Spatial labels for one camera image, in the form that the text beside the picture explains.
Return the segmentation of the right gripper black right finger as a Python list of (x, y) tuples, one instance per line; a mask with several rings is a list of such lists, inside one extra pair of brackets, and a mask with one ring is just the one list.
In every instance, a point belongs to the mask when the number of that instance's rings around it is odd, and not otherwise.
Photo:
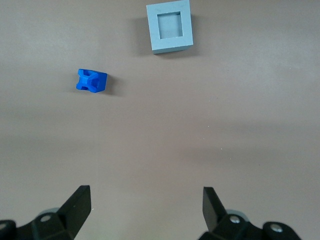
[(227, 211), (213, 187), (204, 187), (202, 213), (208, 228), (201, 240), (298, 240), (299, 235), (282, 222), (265, 222), (262, 228), (253, 225), (239, 211)]

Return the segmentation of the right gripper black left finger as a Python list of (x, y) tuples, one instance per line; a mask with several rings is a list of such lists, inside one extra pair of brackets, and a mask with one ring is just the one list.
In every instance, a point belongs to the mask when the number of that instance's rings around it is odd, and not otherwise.
[(43, 211), (17, 227), (11, 219), (0, 221), (2, 240), (73, 240), (91, 212), (91, 188), (81, 185), (60, 208)]

